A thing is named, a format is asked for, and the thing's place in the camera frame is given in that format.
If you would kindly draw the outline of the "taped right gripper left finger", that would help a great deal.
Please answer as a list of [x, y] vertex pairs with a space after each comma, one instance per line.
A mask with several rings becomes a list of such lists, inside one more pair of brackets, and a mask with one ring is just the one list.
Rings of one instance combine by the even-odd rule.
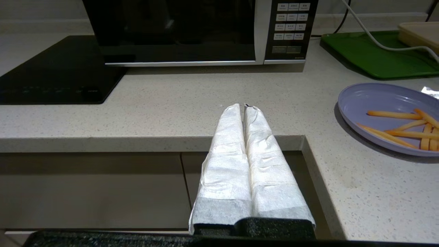
[[234, 225], [252, 216], [250, 171], [240, 105], [227, 107], [218, 120], [210, 150], [202, 163], [199, 189], [189, 218], [198, 225]]

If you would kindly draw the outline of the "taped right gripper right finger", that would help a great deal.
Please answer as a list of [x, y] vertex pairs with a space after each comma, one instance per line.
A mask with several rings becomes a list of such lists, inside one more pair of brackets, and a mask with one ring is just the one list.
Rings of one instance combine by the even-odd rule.
[[255, 217], [316, 222], [263, 112], [246, 105], [244, 136]]

